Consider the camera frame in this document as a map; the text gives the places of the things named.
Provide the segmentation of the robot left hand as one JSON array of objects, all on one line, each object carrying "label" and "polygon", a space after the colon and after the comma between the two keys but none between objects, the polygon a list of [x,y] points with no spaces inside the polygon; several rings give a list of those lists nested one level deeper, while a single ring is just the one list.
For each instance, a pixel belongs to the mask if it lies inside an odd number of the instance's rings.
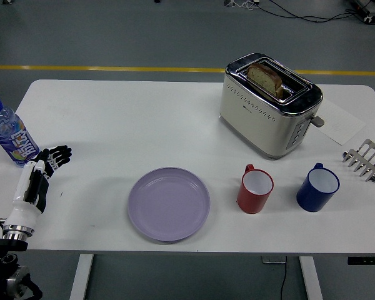
[{"label": "robot left hand", "polygon": [[21,173],[13,198],[13,209],[4,222],[4,231],[25,228],[31,234],[37,218],[46,208],[49,179],[62,165],[71,160],[72,149],[67,145],[42,150],[27,162]]}]

